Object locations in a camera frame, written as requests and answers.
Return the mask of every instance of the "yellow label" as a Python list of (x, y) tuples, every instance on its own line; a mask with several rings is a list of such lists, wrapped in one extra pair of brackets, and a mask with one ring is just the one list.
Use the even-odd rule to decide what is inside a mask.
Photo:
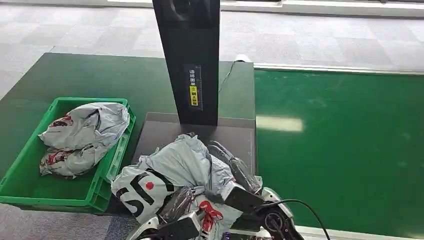
[(198, 106), (198, 87), (197, 86), (190, 86), (190, 99), (191, 99), (191, 105)]

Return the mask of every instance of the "green plastic crate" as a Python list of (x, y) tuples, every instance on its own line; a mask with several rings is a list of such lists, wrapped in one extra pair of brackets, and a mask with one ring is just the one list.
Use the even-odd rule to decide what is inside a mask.
[[(75, 179), (40, 175), (39, 163), (47, 146), (38, 137), (56, 119), (89, 103), (113, 102), (128, 108), (130, 122), (119, 142), (96, 167)], [(23, 149), (0, 182), (0, 203), (23, 210), (103, 213), (111, 198), (111, 181), (117, 175), (136, 121), (124, 98), (58, 97), (44, 114)]]

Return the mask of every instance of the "black sign post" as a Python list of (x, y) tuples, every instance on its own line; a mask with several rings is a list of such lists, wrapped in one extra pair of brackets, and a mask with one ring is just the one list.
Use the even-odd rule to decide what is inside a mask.
[(219, 0), (153, 0), (179, 122), (218, 124)]

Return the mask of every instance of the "cable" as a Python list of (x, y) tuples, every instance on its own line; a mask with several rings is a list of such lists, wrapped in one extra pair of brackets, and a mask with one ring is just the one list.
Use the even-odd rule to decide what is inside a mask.
[(219, 87), (218, 93), (220, 93), (220, 92), (221, 92), (221, 90), (223, 89), (224, 83), (226, 82), (226, 80), (227, 80), (227, 79), (228, 79), (228, 77), (230, 76), (231, 71), (233, 70), (234, 64), (235, 64), (236, 62), (240, 62), (240, 61), (239, 61), (239, 60), (234, 60), (234, 61), (232, 62), (232, 64), (231, 64), (231, 68), (229, 69), (229, 72), (226, 74), (226, 76), (225, 76), (225, 78), (224, 78), (224, 81), (222, 81), (221, 86)]
[(316, 220), (318, 220), (319, 225), (321, 225), (321, 228), (324, 231), (325, 236), (327, 237), (327, 240), (331, 240), (329, 234), (327, 233), (327, 229), (324, 227), (324, 224), (321, 221), (321, 219), (318, 217), (318, 214), (312, 209), (311, 206), (309, 206), (308, 204), (306, 204), (305, 202), (303, 202), (301, 200), (297, 200), (297, 199), (284, 199), (284, 200), (281, 200), (281, 201), (276, 201), (276, 202), (272, 202), (272, 203), (262, 204), (258, 208), (262, 209), (262, 208), (274, 207), (274, 206), (277, 206), (278, 204), (283, 204), (283, 203), (300, 203), (300, 204), (304, 205), (305, 207), (307, 207), (313, 213), (313, 215), (315, 215), (315, 218), (316, 218)]
[(159, 237), (158, 234), (147, 234), (147, 235), (144, 235), (144, 236), (140, 236), (140, 238), (137, 238), (137, 239), (138, 240), (148, 239), (148, 238), (154, 239), (154, 238), (158, 238), (158, 237)]

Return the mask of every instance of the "white plastic bag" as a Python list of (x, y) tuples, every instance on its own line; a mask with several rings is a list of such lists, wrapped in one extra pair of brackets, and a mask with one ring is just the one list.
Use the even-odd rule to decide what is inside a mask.
[(93, 168), (130, 124), (127, 108), (116, 102), (79, 106), (55, 120), (39, 138), (51, 147), (40, 173), (75, 178)]
[[(162, 207), (166, 196), (183, 186), (203, 186), (212, 194), (219, 195), (230, 181), (235, 179), (227, 164), (210, 155), (197, 136), (182, 134), (152, 155), (141, 156), (137, 165), (124, 167), (122, 173), (112, 182), (111, 190), (137, 221), (143, 224)], [(204, 218), (204, 221), (209, 223), (204, 225), (205, 235), (210, 240), (221, 239), (220, 236), (242, 214), (230, 206), (214, 204), (204, 195), (197, 196), (186, 211), (197, 210), (202, 203), (200, 207), (205, 208), (206, 212), (209, 211)], [(220, 212), (223, 219), (217, 219), (220, 216), (214, 215), (217, 212)]]

